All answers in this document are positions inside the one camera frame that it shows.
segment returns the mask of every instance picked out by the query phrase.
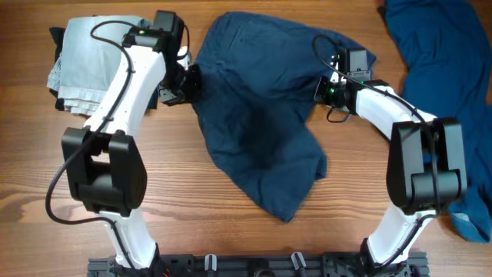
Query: dark blue cloth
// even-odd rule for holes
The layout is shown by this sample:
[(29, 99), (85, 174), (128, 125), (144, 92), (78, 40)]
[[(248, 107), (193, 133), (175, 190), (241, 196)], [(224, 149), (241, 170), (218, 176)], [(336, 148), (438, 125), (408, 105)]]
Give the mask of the dark blue cloth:
[(490, 44), (461, 0), (387, 0), (386, 23), (408, 66), (402, 96), (462, 124), (468, 190), (450, 206), (457, 231), (489, 242), (492, 225), (492, 109), (486, 105)]
[[(330, 75), (311, 40), (325, 34), (341, 47), (360, 47), (343, 35), (266, 15), (228, 12), (210, 27), (196, 63), (202, 98), (193, 104), (208, 152), (257, 205), (289, 222), (327, 159), (304, 125), (316, 81)], [(319, 46), (324, 57), (333, 45)], [(375, 57), (369, 54), (369, 65)]]

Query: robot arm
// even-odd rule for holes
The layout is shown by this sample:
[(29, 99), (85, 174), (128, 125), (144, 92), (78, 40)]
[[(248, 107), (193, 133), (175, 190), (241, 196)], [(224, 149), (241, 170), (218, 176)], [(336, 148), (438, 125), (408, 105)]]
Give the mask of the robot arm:
[[(140, 207), (147, 174), (135, 138), (158, 85), (160, 99), (167, 105), (189, 102), (199, 90), (199, 67), (188, 68), (188, 48), (180, 48), (183, 28), (183, 21), (174, 12), (163, 11), (157, 12), (150, 29), (131, 28), (123, 42), (133, 69), (125, 91), (121, 90), (127, 82), (129, 67), (122, 53), (119, 68), (98, 110), (85, 122), (84, 128), (68, 128), (62, 138), (67, 161), (105, 124), (90, 146), (68, 164), (67, 176), (74, 199), (82, 201), (98, 217), (115, 223), (121, 241), (108, 222), (105, 228), (115, 248), (115, 261), (122, 268), (148, 271), (155, 267), (153, 263), (158, 260), (155, 257), (159, 257)], [(105, 122), (115, 103), (111, 119)], [(108, 153), (109, 163), (92, 158), (102, 152)]]
[[(364, 49), (345, 50), (336, 58), (333, 56), (331, 66), (341, 68), (342, 74), (335, 71), (329, 81), (321, 77), (314, 100), (367, 119), (390, 141), (387, 190), (391, 203), (376, 231), (361, 246), (362, 272), (370, 275), (371, 272), (398, 272), (412, 244), (436, 216), (436, 205), (446, 206), (461, 198), (466, 193), (467, 181), (459, 123), (452, 118), (437, 118), (420, 110), (410, 110), (389, 85), (371, 80), (366, 61)], [(359, 82), (393, 97), (376, 93)], [(439, 203), (435, 202), (428, 160), (429, 141), (420, 130), (421, 120), (415, 112), (430, 123), (434, 137)]]

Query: stack of folded clothing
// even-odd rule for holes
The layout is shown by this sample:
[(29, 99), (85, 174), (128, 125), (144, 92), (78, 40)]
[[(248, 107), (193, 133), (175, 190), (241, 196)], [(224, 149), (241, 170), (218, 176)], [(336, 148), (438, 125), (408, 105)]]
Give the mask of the stack of folded clothing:
[[(58, 53), (48, 77), (47, 86), (58, 100), (55, 107), (79, 115), (92, 115), (105, 96), (120, 65), (121, 51), (106, 42), (91, 37), (94, 26), (108, 20), (121, 20), (142, 28), (150, 22), (138, 16), (92, 16), (73, 18), (66, 30), (50, 28)], [(130, 26), (103, 25), (95, 35), (121, 43)], [(149, 108), (157, 105), (158, 94)]]

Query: wood grain surface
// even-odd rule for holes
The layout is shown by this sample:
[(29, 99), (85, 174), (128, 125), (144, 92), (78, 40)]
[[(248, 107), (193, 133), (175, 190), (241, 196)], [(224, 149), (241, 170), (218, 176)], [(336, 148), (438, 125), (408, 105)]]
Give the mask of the wood grain surface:
[[(176, 11), (197, 53), (210, 24), (226, 11), (276, 15), (329, 28), (377, 56), (376, 78), (401, 89), (405, 66), (376, 12), (374, 1), (1, 1), (0, 4), (0, 275), (84, 276), (88, 258), (113, 250), (98, 223), (64, 226), (44, 210), (45, 192), (63, 163), (63, 131), (83, 118), (54, 108), (46, 88), (55, 45), (51, 26), (89, 15), (140, 15)], [(474, 1), (492, 37), (492, 3)], [(328, 177), (314, 184), (294, 220), (284, 224), (258, 208), (217, 169), (190, 105), (159, 106), (146, 116), (138, 147), (148, 171), (143, 203), (150, 233), (165, 254), (319, 254), (357, 251), (377, 227), (389, 198), (385, 187), (388, 144), (369, 123), (352, 118), (329, 124), (317, 107), (309, 129), (325, 150)], [(56, 214), (90, 216), (71, 199), (64, 176), (55, 190)], [(432, 276), (490, 276), (492, 248), (465, 242), (449, 218), (432, 222), (414, 245), (427, 252)]]

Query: wire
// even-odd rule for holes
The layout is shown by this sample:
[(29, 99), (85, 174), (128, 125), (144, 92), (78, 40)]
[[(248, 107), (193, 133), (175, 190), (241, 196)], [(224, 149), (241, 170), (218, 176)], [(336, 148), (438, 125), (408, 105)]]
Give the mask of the wire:
[(330, 115), (331, 113), (334, 111), (334, 108), (333, 107), (330, 107), (330, 110), (328, 111), (328, 113), (326, 114), (326, 120), (328, 120), (330, 123), (345, 123), (347, 122), (351, 117), (352, 117), (352, 114), (349, 112), (347, 114), (347, 116), (345, 116), (344, 119), (342, 120), (331, 120), (330, 119)]
[(103, 221), (107, 222), (110, 226), (113, 232), (115, 233), (115, 238), (119, 244), (119, 247), (121, 249), (121, 252), (123, 253), (123, 256), (125, 257), (127, 263), (130, 265), (131, 268), (131, 273), (135, 276), (139, 276), (137, 273), (137, 270), (135, 269), (135, 266), (131, 263), (129, 253), (126, 251), (125, 246), (123, 245), (123, 241), (121, 240), (121, 236), (118, 233), (118, 229), (116, 228), (116, 221), (112, 221), (110, 219), (107, 219), (105, 217), (94, 217), (90, 219), (80, 219), (80, 220), (66, 220), (66, 219), (60, 219), (58, 216), (56, 216), (53, 211), (52, 211), (52, 196), (53, 196), (53, 191), (55, 190), (55, 186), (58, 183), (58, 180), (62, 176), (63, 172), (67, 169), (67, 167), (73, 163), (73, 161), (80, 156), (81, 153), (83, 153), (84, 150), (90, 144), (94, 139), (101, 133), (102, 129), (108, 124), (108, 122), (112, 121), (112, 115), (115, 112), (115, 109), (118, 107), (119, 102), (123, 98), (123, 95), (125, 95), (126, 89), (128, 87), (128, 84), (131, 79), (131, 74), (133, 73), (133, 66), (131, 63), (130, 55), (126, 52), (125, 48), (120, 46), (118, 43), (113, 42), (109, 39), (106, 38), (101, 38), (96, 35), (94, 35), (95, 30), (97, 30), (99, 27), (111, 23), (118, 23), (118, 24), (125, 24), (125, 25), (130, 25), (131, 27), (137, 27), (131, 23), (128, 22), (123, 22), (119, 20), (110, 20), (106, 22), (102, 22), (94, 26), (91, 30), (91, 37), (94, 39), (97, 39), (102, 42), (107, 42), (116, 48), (120, 49), (120, 51), (123, 53), (123, 55), (126, 57), (127, 63), (128, 63), (128, 70), (127, 70), (127, 75), (125, 79), (125, 83), (121, 87), (121, 91), (119, 92), (117, 98), (115, 99), (115, 102), (113, 103), (112, 107), (109, 109), (108, 114), (103, 118), (102, 123), (99, 125), (99, 127), (82, 143), (82, 145), (68, 157), (68, 159), (65, 160), (63, 165), (60, 167), (60, 169), (56, 172), (55, 176), (53, 177), (52, 181), (50, 182), (50, 185), (48, 187), (48, 191), (46, 192), (46, 199), (45, 199), (45, 209), (46, 213), (48, 214), (49, 218), (52, 219), (54, 222), (58, 222), (61, 224), (65, 225), (78, 225), (78, 224), (84, 224), (84, 223), (89, 223), (89, 222), (97, 222), (97, 221)]
[(418, 233), (418, 230), (421, 228), (422, 224), (424, 223), (424, 220), (426, 219), (430, 219), (430, 218), (436, 218), (438, 217), (442, 211), (441, 211), (441, 208), (440, 208), (440, 194), (439, 194), (439, 187), (438, 187), (438, 184), (437, 184), (437, 157), (436, 157), (436, 150), (435, 150), (435, 147), (434, 147), (434, 140), (432, 139), (432, 133), (431, 133), (431, 128), (429, 127), (429, 125), (425, 122), (424, 118), (418, 113), (417, 109), (415, 107), (412, 107), (410, 104), (408, 104), (406, 101), (404, 101), (403, 99), (397, 97), (396, 95), (392, 95), (391, 93), (389, 92), (386, 92), (386, 91), (383, 91), (379, 88), (375, 88), (375, 87), (372, 87), (370, 85), (367, 85), (367, 84), (364, 84), (363, 82), (359, 82), (357, 79), (355, 78), (352, 78), (346, 74), (344, 74), (343, 72), (339, 71), (338, 69), (336, 69), (334, 66), (330, 65), (329, 63), (327, 63), (325, 60), (323, 60), (320, 55), (319, 55), (319, 52), (317, 51), (317, 47), (316, 47), (316, 41), (319, 39), (319, 38), (324, 38), (326, 40), (328, 40), (329, 42), (331, 42), (332, 44), (334, 44), (334, 47), (335, 49), (338, 49), (338, 46), (337, 44), (334, 43), (334, 41), (326, 36), (326, 35), (317, 35), (313, 38), (312, 42), (311, 42), (311, 46), (313, 48), (313, 52), (314, 52), (314, 55), (316, 55), (316, 58), (321, 62), (323, 63), (325, 66), (327, 66), (329, 69), (333, 70), (334, 72), (338, 73), (339, 75), (341, 76), (344, 76), (347, 80), (350, 80), (352, 82), (355, 82), (365, 88), (369, 88), (370, 90), (374, 91), (374, 92), (377, 92), (377, 93), (380, 93), (384, 96), (387, 96), (389, 98), (392, 98), (396, 101), (398, 101), (399, 103), (401, 103), (405, 108), (407, 108), (409, 111), (412, 112), (412, 115), (414, 115), (415, 117), (417, 117), (421, 123), (420, 123), (420, 126), (421, 128), (424, 130), (424, 134), (426, 136), (426, 139), (427, 139), (427, 143), (428, 143), (428, 147), (429, 147), (429, 152), (430, 152), (430, 158), (431, 158), (431, 164), (432, 164), (432, 186), (434, 187), (434, 201), (435, 201), (435, 209), (436, 209), (436, 215), (425, 215), (423, 217), (421, 217), (420, 219), (417, 220), (417, 224), (414, 226), (414, 228), (412, 229), (412, 232), (410, 233), (410, 235), (407, 237), (407, 239), (405, 240), (404, 244), (402, 245), (402, 247), (400, 247), (381, 267), (380, 269), (378, 270), (378, 272), (374, 273), (375, 275), (378, 274), (379, 272), (382, 272), (385, 268), (387, 268), (399, 255), (401, 255), (401, 253), (403, 253), (403, 251), (410, 245), (411, 241), (414, 239), (415, 235)]
[(184, 28), (186, 29), (186, 39), (188, 40), (188, 46), (186, 47), (186, 53), (176, 57), (177, 61), (182, 59), (182, 58), (185, 58), (188, 55), (188, 53), (190, 52), (190, 30), (188, 29), (187, 25), (184, 25)]

